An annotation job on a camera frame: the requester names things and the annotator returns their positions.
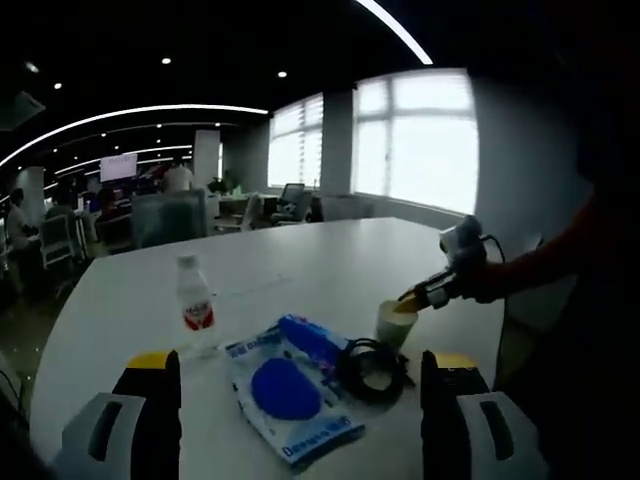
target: gray chair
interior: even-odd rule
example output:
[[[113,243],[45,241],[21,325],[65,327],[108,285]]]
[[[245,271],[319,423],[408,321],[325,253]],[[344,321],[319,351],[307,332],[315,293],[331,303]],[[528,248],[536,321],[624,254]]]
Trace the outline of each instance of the gray chair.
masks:
[[[52,266],[60,265],[63,260],[67,266],[71,266],[67,272],[58,270],[60,278],[57,278],[58,288],[56,290],[56,298],[60,296],[64,289],[74,287],[78,278],[73,276],[72,257],[78,256],[74,250],[74,243],[69,236],[69,219],[66,215],[59,215],[42,222],[40,226],[40,241],[42,242],[41,253],[44,268],[52,270]],[[62,275],[71,278],[61,279]]]
[[[207,236],[202,189],[134,197],[132,215],[138,249]]]
[[[109,255],[133,250],[131,215],[95,223],[96,235]]]
[[[220,232],[248,232],[254,230],[258,219],[262,216],[264,210],[264,199],[259,194],[253,194],[247,201],[242,216],[234,215],[231,219],[220,219],[214,223],[214,230]]]
[[[312,201],[313,193],[303,192],[291,213],[274,213],[271,215],[271,223],[275,226],[303,223],[307,218],[307,213],[309,213]]]
[[[304,183],[287,183],[278,199],[278,205],[297,204],[304,194]]]
[[[74,245],[69,236],[69,219],[67,216],[59,215],[42,222],[40,241],[42,242],[41,252],[44,268],[71,258],[74,255]]]

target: screen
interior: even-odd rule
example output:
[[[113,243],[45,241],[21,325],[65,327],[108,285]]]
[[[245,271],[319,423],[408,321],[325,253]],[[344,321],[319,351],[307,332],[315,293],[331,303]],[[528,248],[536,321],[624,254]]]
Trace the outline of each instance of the screen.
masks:
[[[138,154],[114,155],[100,159],[100,181],[108,182],[119,178],[135,177]]]

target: paper cup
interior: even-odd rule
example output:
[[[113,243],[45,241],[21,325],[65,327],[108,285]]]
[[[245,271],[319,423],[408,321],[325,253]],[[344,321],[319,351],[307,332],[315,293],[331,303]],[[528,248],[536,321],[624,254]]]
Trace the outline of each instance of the paper cup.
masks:
[[[418,320],[417,313],[397,313],[393,309],[398,305],[395,300],[387,300],[378,308],[378,323],[376,325],[376,338],[379,342],[386,343],[394,350],[400,350],[411,327]]]

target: white table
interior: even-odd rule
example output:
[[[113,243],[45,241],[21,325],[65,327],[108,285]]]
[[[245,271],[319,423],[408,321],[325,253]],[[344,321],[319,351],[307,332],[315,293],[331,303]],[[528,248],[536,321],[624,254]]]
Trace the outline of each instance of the white table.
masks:
[[[223,342],[246,338],[282,314],[304,315],[347,337],[372,336],[378,305],[446,264],[438,232],[402,220],[281,227],[165,245],[96,260],[70,296],[42,355],[31,438],[45,461],[69,420],[110,392],[132,357],[189,338],[175,301],[175,258],[193,252],[211,287]],[[452,301],[427,310],[404,351],[416,376],[425,349],[471,356],[493,383],[503,303]],[[291,478],[242,417],[224,357],[182,371],[181,478]],[[367,424],[364,437],[326,455],[301,478],[422,478],[417,392]]]

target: bottle cap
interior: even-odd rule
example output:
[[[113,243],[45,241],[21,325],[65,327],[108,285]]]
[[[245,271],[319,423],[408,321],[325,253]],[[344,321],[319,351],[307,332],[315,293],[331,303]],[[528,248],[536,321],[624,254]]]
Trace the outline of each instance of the bottle cap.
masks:
[[[198,265],[198,257],[195,255],[180,255],[178,257],[178,266],[180,268],[193,268]]]

